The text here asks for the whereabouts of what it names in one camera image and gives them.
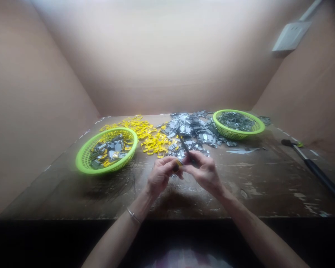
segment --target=wooden table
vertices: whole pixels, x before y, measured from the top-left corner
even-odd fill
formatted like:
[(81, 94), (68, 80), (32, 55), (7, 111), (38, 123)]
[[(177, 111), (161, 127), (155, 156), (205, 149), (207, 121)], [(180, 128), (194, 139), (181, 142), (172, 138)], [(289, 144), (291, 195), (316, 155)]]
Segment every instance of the wooden table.
[[(140, 193), (156, 154), (148, 156), (138, 146), (124, 169), (101, 176), (81, 174), (75, 167), (80, 147), (105, 124), (126, 117), (104, 118), (69, 147), (1, 214), (0, 219), (116, 219)], [(170, 121), (169, 115), (147, 115), (153, 125)], [(239, 143), (238, 148), (259, 148), (247, 154), (228, 152), (223, 144), (210, 150), (224, 185), (259, 217), (335, 217), (335, 200), (303, 164), (292, 148), (280, 140), (289, 138), (273, 125)], [(304, 150), (335, 182), (333, 170), (322, 158)], [(153, 219), (226, 218), (227, 212), (189, 174), (171, 178), (153, 205)]]

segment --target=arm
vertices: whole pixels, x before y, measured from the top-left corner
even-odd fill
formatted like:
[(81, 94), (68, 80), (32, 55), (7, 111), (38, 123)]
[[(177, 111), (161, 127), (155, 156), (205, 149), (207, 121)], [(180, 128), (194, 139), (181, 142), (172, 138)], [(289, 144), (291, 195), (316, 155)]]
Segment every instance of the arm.
[[(165, 157), (155, 161), (148, 183), (141, 194), (130, 205), (129, 210), (142, 222), (151, 205), (166, 188), (172, 169), (176, 165), (175, 157)], [(84, 268), (115, 268), (127, 253), (140, 228), (140, 223), (133, 219), (128, 211), (108, 229), (93, 248), (84, 262)]]
[(248, 245), (266, 267), (308, 267), (308, 265), (272, 229), (251, 213), (223, 185), (212, 158), (199, 151), (190, 152), (200, 168), (180, 167), (194, 176), (227, 210)]

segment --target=beige wall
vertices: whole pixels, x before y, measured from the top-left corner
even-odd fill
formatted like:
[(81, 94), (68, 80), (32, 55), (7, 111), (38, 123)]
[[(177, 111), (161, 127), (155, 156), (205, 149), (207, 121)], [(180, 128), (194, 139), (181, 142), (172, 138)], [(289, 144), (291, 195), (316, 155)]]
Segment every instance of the beige wall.
[(335, 6), (325, 1), (253, 109), (335, 164)]
[(102, 115), (251, 109), (313, 0), (32, 0)]
[(31, 3), (0, 0), (0, 212), (97, 117)]

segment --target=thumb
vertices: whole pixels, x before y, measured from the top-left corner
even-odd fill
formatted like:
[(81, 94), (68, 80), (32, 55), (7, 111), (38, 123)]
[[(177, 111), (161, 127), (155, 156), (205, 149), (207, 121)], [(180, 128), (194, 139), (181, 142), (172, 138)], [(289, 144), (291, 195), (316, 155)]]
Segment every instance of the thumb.
[(171, 170), (174, 168), (175, 165), (177, 165), (177, 163), (176, 163), (176, 160), (173, 159), (173, 160), (171, 160), (170, 162), (167, 162), (165, 165), (163, 165), (163, 166), (162, 166), (162, 170), (163, 170), (164, 172), (171, 171)]
[(179, 169), (181, 171), (185, 171), (185, 172), (191, 174), (194, 177), (197, 177), (199, 172), (200, 172), (200, 170), (195, 168), (193, 165), (181, 166), (181, 167), (179, 167)]

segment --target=green plastic basket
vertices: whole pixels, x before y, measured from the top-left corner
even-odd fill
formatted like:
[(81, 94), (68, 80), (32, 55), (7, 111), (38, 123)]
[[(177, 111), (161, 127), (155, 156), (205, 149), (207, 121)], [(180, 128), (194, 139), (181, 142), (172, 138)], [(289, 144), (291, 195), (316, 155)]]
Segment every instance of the green plastic basket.
[[(254, 121), (254, 126), (252, 126), (253, 131), (238, 131), (234, 130), (231, 128), (228, 128), (224, 125), (222, 125), (218, 120), (217, 117), (222, 113), (222, 112), (237, 112), (240, 114), (243, 114), (245, 117), (248, 119)], [(258, 118), (255, 117), (254, 115), (251, 115), (246, 112), (238, 111), (238, 110), (220, 110), (217, 111), (213, 114), (213, 121), (216, 123), (217, 131), (222, 135), (225, 136), (226, 138), (230, 138), (233, 140), (242, 140), (250, 135), (258, 134), (264, 131), (265, 125), (263, 122)]]
[[(118, 162), (112, 164), (111, 166), (104, 167), (102, 169), (94, 169), (91, 167), (89, 159), (91, 149), (93, 146), (101, 139), (104, 138), (105, 140), (109, 141), (113, 139), (114, 137), (118, 136), (119, 134), (123, 134), (123, 137), (125, 139), (129, 139), (133, 142), (133, 146), (128, 152), (128, 154), (119, 160)], [(105, 172), (113, 172), (121, 169), (124, 167), (128, 162), (132, 159), (135, 153), (135, 149), (138, 145), (138, 136), (134, 131), (132, 131), (129, 128), (112, 128), (106, 131), (103, 131), (97, 135), (95, 135), (93, 138), (91, 138), (89, 141), (87, 141), (82, 148), (79, 150), (77, 157), (76, 157), (76, 166), (77, 168), (85, 173), (85, 174), (101, 174)]]

